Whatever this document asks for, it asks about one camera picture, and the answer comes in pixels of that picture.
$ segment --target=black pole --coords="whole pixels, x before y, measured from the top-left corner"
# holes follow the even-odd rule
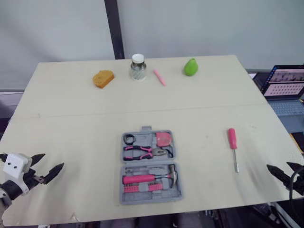
[[[120,29],[117,0],[104,0],[115,59],[124,59],[122,31]]]

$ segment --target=pink screwdriver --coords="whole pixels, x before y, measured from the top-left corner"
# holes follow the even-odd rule
[[[233,128],[230,128],[228,130],[228,135],[229,135],[229,143],[230,143],[230,147],[233,150],[234,153],[234,166],[235,166],[235,170],[236,172],[239,172],[238,170],[238,163],[237,163],[237,154],[236,154],[236,149],[238,148],[237,146],[237,137],[236,137],[236,131]]]

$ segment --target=yellow sponge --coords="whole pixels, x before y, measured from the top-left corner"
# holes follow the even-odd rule
[[[104,88],[114,78],[111,70],[101,70],[93,77],[93,83],[98,88]]]

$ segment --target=hammer head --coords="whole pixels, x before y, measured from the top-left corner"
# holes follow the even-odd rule
[[[170,173],[168,174],[168,177],[172,179],[172,185],[171,188],[175,186],[177,181],[177,172],[175,171],[175,165],[169,165]]]

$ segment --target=pliers handle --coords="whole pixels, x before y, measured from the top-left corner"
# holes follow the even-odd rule
[[[125,151],[140,150],[140,151],[146,151],[147,153],[151,153],[152,151],[152,148],[150,146],[126,146],[123,149]]]
[[[129,150],[140,150],[140,151],[145,151],[147,153],[145,153],[144,155],[141,156],[137,156],[137,157],[132,157],[132,156],[127,156],[124,157],[123,160],[124,161],[133,161],[133,160],[141,160],[141,159],[151,159],[153,158],[153,154],[151,153],[152,148],[150,146],[126,146],[124,147],[125,151],[129,151]]]

